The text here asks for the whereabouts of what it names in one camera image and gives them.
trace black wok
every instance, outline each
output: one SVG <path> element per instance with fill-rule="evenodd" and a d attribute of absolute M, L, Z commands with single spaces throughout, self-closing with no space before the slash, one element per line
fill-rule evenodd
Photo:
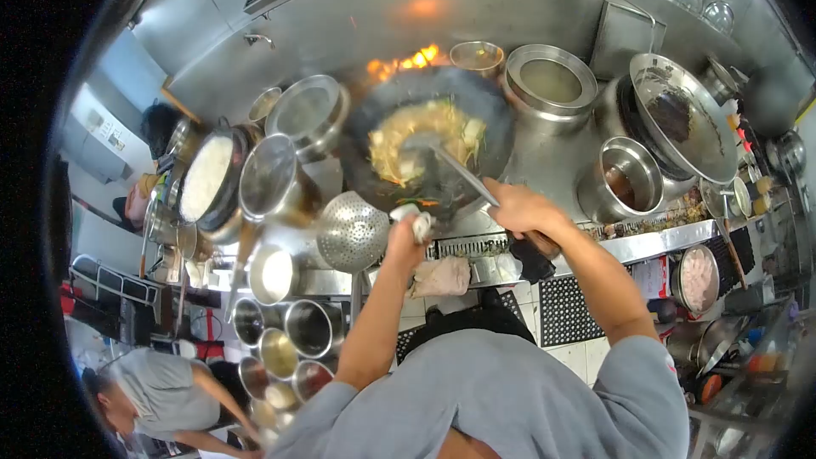
<path fill-rule="evenodd" d="M 404 199 L 436 200 L 439 205 L 420 208 L 442 221 L 452 220 L 459 209 L 479 198 L 472 187 L 430 151 L 424 159 L 424 174 L 406 183 L 405 188 L 381 179 L 371 166 L 370 132 L 379 129 L 400 107 L 446 98 L 486 125 L 478 157 L 468 160 L 467 168 L 478 178 L 498 179 L 513 151 L 513 111 L 494 82 L 471 71 L 444 66 L 401 71 L 372 88 L 352 111 L 340 140 L 340 162 L 348 188 L 386 213 L 403 204 Z"/>

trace vegetables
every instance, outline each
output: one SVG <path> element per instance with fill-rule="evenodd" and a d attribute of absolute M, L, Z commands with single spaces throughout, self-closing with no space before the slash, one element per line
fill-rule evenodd
<path fill-rule="evenodd" d="M 471 158 L 477 162 L 486 128 L 483 120 L 465 114 L 449 97 L 402 107 L 379 130 L 369 132 L 371 164 L 382 179 L 404 188 L 424 174 L 419 156 L 401 153 L 406 138 L 421 131 L 439 133 L 445 150 L 467 165 Z"/>

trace man in gray shirt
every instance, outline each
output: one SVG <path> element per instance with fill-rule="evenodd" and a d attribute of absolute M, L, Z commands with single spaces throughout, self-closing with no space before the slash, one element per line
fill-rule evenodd
<path fill-rule="evenodd" d="M 334 381 L 267 457 L 686 457 L 683 392 L 627 270 L 541 195 L 484 184 L 501 203 L 489 210 L 499 225 L 518 239 L 540 230 L 561 246 L 611 344 L 594 387 L 530 343 L 529 333 L 455 314 L 437 316 L 447 332 L 409 344 L 413 351 L 389 375 L 405 286 L 425 250 L 407 218 L 391 231 Z"/>
<path fill-rule="evenodd" d="M 221 382 L 203 362 L 140 348 L 114 360 L 98 374 L 86 369 L 82 380 L 108 427 L 119 434 L 135 431 L 199 450 L 258 459 L 261 453 L 239 450 L 207 432 L 231 413 L 253 438 L 259 438 L 236 401 L 246 402 L 240 382 L 238 389 L 232 390 L 235 396 L 225 386 L 234 385 L 230 372 L 237 366 L 218 362 L 212 368 L 219 370 Z"/>

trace tile floor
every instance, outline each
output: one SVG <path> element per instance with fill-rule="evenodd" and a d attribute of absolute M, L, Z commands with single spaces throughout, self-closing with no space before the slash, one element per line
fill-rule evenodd
<path fill-rule="evenodd" d="M 515 287 L 500 288 L 499 293 L 513 291 L 518 301 L 521 315 L 527 328 L 538 341 L 538 323 L 540 322 L 539 293 L 537 288 L 531 290 L 529 283 L 519 283 Z M 402 307 L 400 331 L 411 329 L 424 324 L 425 311 L 436 305 L 444 314 L 460 311 L 478 304 L 478 291 L 468 291 L 461 297 L 425 297 L 411 300 L 407 298 Z M 590 341 L 576 342 L 565 346 L 551 346 L 543 348 L 556 360 L 564 363 L 589 386 L 595 384 L 601 364 L 609 352 L 609 342 L 606 337 Z"/>

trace fire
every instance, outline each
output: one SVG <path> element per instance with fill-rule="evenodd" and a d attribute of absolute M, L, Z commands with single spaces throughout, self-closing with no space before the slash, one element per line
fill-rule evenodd
<path fill-rule="evenodd" d="M 446 64 L 443 57 L 439 57 L 439 47 L 431 45 L 421 48 L 419 52 L 406 59 L 393 59 L 390 62 L 374 59 L 365 66 L 372 78 L 384 82 L 400 70 L 409 70 L 414 67 L 439 66 Z"/>

